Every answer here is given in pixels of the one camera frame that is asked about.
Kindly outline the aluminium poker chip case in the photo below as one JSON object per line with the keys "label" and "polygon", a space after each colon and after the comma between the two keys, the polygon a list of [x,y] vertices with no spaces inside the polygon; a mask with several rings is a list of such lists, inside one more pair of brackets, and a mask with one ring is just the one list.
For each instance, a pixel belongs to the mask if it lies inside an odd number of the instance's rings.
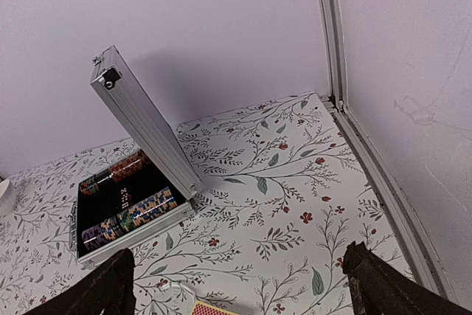
{"label": "aluminium poker chip case", "polygon": [[[93,59],[90,85],[130,134],[138,147],[137,151],[143,150],[153,164],[121,181],[116,187],[96,195],[83,195],[78,185],[77,198],[70,215],[69,245],[75,251],[77,261],[86,269],[93,269],[115,252],[132,249],[193,217],[194,197],[203,189],[201,179],[185,156],[172,128],[115,46],[110,46]],[[122,211],[120,190],[125,187],[132,196],[132,205],[169,187],[178,206],[121,238],[89,252],[83,245],[81,232]]]}

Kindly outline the red playing card deck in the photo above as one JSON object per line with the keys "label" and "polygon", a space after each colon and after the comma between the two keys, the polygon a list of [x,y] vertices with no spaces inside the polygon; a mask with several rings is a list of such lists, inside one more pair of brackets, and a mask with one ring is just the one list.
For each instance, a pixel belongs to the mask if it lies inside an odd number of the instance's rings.
{"label": "red playing card deck", "polygon": [[214,305],[206,304],[205,302],[197,301],[190,315],[237,315],[231,311],[226,311],[224,309],[218,308]]}

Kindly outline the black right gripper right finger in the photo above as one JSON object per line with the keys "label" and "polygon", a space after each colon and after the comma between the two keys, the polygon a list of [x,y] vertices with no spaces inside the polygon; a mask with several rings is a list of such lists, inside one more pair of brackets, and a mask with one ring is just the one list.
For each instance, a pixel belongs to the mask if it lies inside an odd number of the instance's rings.
{"label": "black right gripper right finger", "polygon": [[366,248],[352,242],[344,254],[355,314],[470,314],[471,311],[418,285]]}

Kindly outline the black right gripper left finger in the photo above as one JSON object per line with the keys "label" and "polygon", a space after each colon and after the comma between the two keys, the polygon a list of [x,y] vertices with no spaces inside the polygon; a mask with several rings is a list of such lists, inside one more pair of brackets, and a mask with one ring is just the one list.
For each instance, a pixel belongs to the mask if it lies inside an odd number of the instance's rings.
{"label": "black right gripper left finger", "polygon": [[70,289],[28,313],[133,314],[134,268],[133,252],[121,249]]}

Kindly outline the clear dealer button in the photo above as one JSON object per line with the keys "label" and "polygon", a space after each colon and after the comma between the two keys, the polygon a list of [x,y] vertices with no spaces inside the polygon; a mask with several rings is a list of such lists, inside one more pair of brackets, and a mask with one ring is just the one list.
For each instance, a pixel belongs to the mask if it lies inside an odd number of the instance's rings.
{"label": "clear dealer button", "polygon": [[197,301],[195,292],[187,285],[178,282],[164,284],[154,299],[174,312],[186,314],[192,310]]}

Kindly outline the red dice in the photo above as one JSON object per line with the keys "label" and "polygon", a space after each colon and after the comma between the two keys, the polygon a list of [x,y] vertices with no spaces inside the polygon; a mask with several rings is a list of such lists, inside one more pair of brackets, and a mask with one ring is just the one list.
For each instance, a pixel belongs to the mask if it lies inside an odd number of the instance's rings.
{"label": "red dice", "polygon": [[122,188],[120,190],[120,208],[121,210],[126,210],[132,205],[133,199],[128,189]]}

